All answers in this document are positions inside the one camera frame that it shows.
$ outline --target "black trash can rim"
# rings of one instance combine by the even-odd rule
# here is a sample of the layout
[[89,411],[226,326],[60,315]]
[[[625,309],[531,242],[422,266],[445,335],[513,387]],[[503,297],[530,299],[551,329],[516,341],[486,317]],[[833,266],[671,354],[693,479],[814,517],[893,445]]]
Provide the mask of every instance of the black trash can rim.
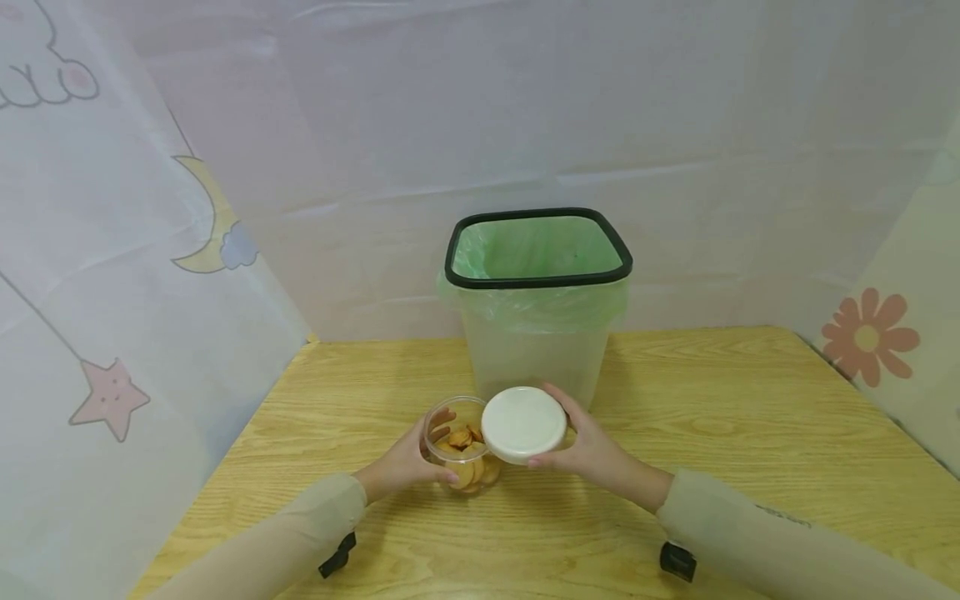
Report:
[[[491,221],[511,221],[515,219],[538,219],[543,217],[583,217],[590,219],[603,230],[610,240],[613,249],[620,258],[620,266],[610,271],[600,273],[584,273],[570,276],[550,276],[550,277],[513,277],[513,278],[493,278],[493,279],[475,279],[473,277],[464,277],[454,272],[453,258],[457,252],[457,245],[460,243],[460,235],[464,229],[474,226],[478,223],[489,223]],[[450,243],[446,247],[446,260],[444,261],[444,275],[446,280],[452,285],[468,290],[522,290],[552,287],[573,287],[585,285],[599,285],[602,283],[614,283],[625,278],[634,268],[634,258],[623,243],[620,234],[616,232],[610,221],[601,213],[592,208],[582,208],[569,206],[565,208],[534,208],[527,210],[508,210],[501,212],[486,212],[482,214],[471,215],[466,219],[461,219],[453,228],[453,234],[450,236]]]

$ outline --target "flower print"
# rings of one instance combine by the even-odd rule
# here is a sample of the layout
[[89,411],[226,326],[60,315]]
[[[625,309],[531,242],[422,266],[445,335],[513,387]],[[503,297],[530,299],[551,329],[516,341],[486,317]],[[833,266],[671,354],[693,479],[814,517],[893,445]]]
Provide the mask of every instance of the flower print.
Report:
[[910,327],[894,327],[906,314],[906,299],[900,294],[880,302],[880,293],[869,287],[863,291],[859,306],[853,298],[844,298],[833,314],[833,321],[821,332],[828,339],[824,355],[848,379],[858,374],[871,388],[880,384],[880,365],[891,374],[908,379],[910,368],[894,352],[909,352],[920,344],[920,334]]

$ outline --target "trash can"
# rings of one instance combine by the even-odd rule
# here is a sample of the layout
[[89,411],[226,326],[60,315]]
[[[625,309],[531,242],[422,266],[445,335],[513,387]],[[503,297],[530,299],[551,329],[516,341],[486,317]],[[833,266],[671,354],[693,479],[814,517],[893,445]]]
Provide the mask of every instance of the trash can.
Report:
[[461,312],[480,397],[550,381],[589,408],[633,264],[610,222],[589,208],[458,223],[438,288]]

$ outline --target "plastic jar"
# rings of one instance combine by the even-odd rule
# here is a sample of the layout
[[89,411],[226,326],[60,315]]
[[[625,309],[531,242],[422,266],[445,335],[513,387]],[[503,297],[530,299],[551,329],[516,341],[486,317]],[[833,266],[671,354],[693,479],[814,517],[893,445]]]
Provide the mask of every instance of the plastic jar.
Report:
[[460,477],[455,484],[444,484],[454,492],[479,493],[500,477],[503,465],[487,449],[480,431],[486,405],[477,397],[455,396],[434,406],[427,415],[423,443],[430,462]]

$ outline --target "wood grain tabletop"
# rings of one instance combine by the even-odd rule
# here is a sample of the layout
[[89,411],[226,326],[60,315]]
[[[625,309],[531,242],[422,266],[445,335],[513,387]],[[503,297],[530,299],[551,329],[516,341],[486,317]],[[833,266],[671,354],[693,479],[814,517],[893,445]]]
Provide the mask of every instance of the wood grain tabletop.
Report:
[[[462,340],[308,344],[132,598],[472,392]],[[785,329],[615,334],[591,412],[649,463],[708,472],[960,589],[960,484]],[[505,468],[472,498],[412,489],[371,506],[356,533],[347,567],[280,597],[759,597],[708,564],[693,585],[661,573],[652,517],[559,473]]]

